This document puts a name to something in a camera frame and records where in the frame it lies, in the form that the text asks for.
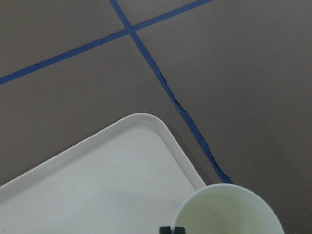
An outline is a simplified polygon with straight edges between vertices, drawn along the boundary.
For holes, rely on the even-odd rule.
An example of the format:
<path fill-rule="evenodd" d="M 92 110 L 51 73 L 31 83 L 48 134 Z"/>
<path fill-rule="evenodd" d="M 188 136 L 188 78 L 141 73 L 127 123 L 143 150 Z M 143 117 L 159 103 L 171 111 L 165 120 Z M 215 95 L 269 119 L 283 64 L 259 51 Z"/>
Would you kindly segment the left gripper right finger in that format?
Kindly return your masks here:
<path fill-rule="evenodd" d="M 175 227 L 174 234 L 186 234 L 186 230 L 184 227 Z"/>

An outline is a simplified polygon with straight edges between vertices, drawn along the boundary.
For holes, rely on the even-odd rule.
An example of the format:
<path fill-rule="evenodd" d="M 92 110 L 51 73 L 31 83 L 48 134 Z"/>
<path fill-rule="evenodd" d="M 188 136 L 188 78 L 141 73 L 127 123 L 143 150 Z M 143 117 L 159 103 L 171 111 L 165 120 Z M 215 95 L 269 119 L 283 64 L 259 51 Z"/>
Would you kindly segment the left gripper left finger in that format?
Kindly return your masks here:
<path fill-rule="evenodd" d="M 159 228 L 159 234 L 171 234 L 172 230 L 170 226 L 162 226 Z"/>

